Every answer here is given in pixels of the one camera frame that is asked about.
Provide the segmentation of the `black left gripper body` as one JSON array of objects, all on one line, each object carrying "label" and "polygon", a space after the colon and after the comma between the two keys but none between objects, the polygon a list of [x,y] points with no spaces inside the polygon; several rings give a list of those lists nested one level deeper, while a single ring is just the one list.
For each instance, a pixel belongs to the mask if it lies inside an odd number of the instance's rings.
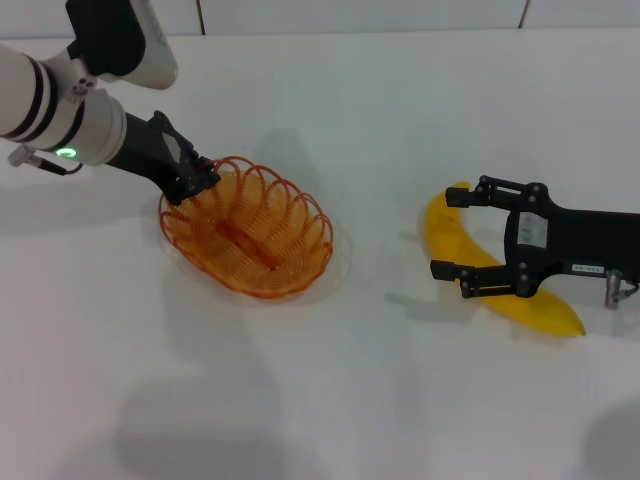
[{"label": "black left gripper body", "polygon": [[193,144],[159,110],[147,121],[127,113],[126,121],[121,148],[107,164],[150,180],[172,203],[171,186],[175,179],[194,175],[192,162],[198,154]]}]

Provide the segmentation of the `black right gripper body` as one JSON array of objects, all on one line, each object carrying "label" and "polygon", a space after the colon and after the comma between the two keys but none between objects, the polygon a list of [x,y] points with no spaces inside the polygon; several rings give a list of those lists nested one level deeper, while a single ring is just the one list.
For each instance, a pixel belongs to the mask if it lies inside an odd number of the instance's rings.
[{"label": "black right gripper body", "polygon": [[545,185],[531,183],[503,194],[509,212],[504,237],[506,268],[515,295],[534,296],[555,275],[605,278],[619,275],[639,290],[639,215],[567,209],[555,204]]}]

